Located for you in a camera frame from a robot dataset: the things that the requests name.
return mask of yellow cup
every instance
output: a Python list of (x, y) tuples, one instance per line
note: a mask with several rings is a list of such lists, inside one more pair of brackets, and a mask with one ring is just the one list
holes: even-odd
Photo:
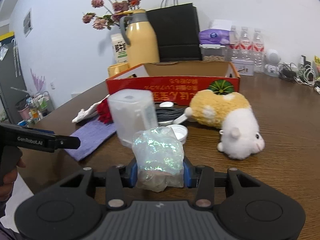
[(120, 72), (125, 71), (129, 68), (130, 66), (128, 62), (122, 62), (115, 65), (111, 65), (110, 67), (108, 67), (109, 77), (119, 74)]

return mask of orange and white plush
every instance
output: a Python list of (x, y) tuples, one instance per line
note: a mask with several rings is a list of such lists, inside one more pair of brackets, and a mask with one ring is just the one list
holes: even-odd
[(211, 90), (199, 91), (185, 115), (200, 124), (221, 129), (218, 150), (230, 158), (244, 159), (265, 147), (248, 100), (237, 92), (216, 95)]

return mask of water bottle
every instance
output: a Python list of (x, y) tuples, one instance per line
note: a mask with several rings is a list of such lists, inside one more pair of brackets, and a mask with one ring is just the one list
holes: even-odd
[(263, 72), (263, 51), (264, 51), (264, 42), (261, 35), (260, 29), (254, 29), (253, 42), (253, 61), (254, 61), (254, 71)]
[(240, 49), (240, 43), (239, 43), (239, 38), (238, 38), (238, 33), (236, 26), (231, 26), (231, 31), (230, 31), (230, 42), (233, 44), (229, 45), (229, 60), (231, 61), (233, 58), (238, 58), (239, 57), (239, 49)]
[(241, 27), (240, 34), (240, 49), (241, 49), (241, 59), (250, 60), (252, 52), (252, 41), (248, 37), (248, 27)]

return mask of table surface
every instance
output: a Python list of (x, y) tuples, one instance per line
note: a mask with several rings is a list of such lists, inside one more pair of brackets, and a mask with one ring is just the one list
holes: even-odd
[[(299, 239), (318, 239), (320, 235), (320, 95), (311, 87), (282, 81), (265, 74), (241, 76), (240, 92), (249, 100), (265, 139), (265, 149), (242, 161), (230, 160), (217, 151), (218, 130), (188, 123), (185, 155), (194, 164), (212, 166), (226, 172), (237, 167), (297, 200), (306, 212), (306, 223)], [(89, 108), (107, 94), (101, 83), (57, 108), (36, 127), (70, 135), (79, 125), (71, 123), (80, 109)], [(27, 168), (19, 173), (33, 192), (38, 192), (81, 167), (105, 171), (111, 165), (128, 164), (131, 149), (121, 146), (116, 135), (93, 154), (77, 163), (64, 150), (44, 153), (23, 149)], [(162, 193), (125, 189), (131, 199), (192, 199), (195, 190), (167, 188)], [(104, 189), (95, 199), (104, 203)], [(224, 190), (216, 190), (216, 203), (225, 199)]]

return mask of floor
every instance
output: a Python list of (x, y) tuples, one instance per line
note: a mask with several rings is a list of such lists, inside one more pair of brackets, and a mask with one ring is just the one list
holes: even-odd
[(27, 184), (23, 181), (21, 176), (18, 174), (17, 180), (13, 186), (12, 197), (8, 200), (5, 209), (5, 216), (0, 219), (0, 222), (5, 228), (10, 228), (15, 232), (18, 232), (17, 227), (14, 223), (14, 212), (17, 207), (27, 198), (33, 196), (33, 193), (28, 188)]

